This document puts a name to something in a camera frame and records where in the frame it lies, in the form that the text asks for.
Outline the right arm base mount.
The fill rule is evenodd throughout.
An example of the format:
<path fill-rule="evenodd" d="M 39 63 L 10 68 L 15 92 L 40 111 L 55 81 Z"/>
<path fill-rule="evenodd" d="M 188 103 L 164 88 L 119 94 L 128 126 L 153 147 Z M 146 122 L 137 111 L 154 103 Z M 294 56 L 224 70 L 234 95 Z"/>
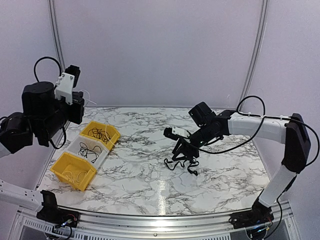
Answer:
<path fill-rule="evenodd" d="M 233 225 L 234 229 L 240 229 L 272 222 L 273 220 L 272 208 L 266 207 L 256 199 L 250 210 L 232 213 L 228 222 Z"/>

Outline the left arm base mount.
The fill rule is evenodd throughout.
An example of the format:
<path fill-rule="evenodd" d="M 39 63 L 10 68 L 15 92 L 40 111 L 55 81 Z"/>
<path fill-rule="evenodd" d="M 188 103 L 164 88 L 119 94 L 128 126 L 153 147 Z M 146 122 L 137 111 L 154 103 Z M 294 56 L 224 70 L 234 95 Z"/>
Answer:
<path fill-rule="evenodd" d="M 53 192 L 47 190 L 41 190 L 43 201 L 41 203 L 42 208 L 36 214 L 36 218 L 62 226 L 67 222 L 67 225 L 76 228 L 80 213 L 74 210 L 68 210 L 58 207 L 56 196 Z"/>

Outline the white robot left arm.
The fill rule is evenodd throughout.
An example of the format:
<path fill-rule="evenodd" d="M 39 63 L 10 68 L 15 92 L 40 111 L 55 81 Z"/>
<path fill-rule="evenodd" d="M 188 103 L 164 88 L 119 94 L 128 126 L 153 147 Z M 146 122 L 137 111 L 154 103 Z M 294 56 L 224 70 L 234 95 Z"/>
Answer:
<path fill-rule="evenodd" d="M 67 122 L 80 124 L 84 115 L 84 94 L 71 92 L 71 101 L 55 96 L 54 84 L 36 82 L 24 87 L 22 112 L 14 112 L 0 119 L 0 156 L 15 154 L 31 146 L 37 138 L 39 145 L 53 146 L 52 138 L 59 131 L 66 132 Z M 53 223 L 63 219 L 63 211 L 57 207 L 54 193 L 26 189 L 4 180 L 0 181 L 0 200 L 42 212 Z"/>

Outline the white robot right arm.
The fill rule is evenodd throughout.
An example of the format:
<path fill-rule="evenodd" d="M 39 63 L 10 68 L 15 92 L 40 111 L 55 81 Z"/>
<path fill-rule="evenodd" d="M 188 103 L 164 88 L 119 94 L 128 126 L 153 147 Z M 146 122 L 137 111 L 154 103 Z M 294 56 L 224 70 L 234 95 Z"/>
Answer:
<path fill-rule="evenodd" d="M 285 145 L 284 157 L 275 175 L 257 198 L 247 219 L 258 224 L 267 216 L 267 209 L 307 166 L 311 141 L 302 116 L 266 116 L 224 110 L 220 114 L 212 111 L 205 102 L 193 107 L 189 112 L 198 130 L 189 133 L 179 127 L 167 127 L 165 137 L 177 142 L 173 150 L 173 160 L 181 156 L 192 160 L 199 157 L 201 147 L 217 137 L 244 135 L 272 140 Z"/>

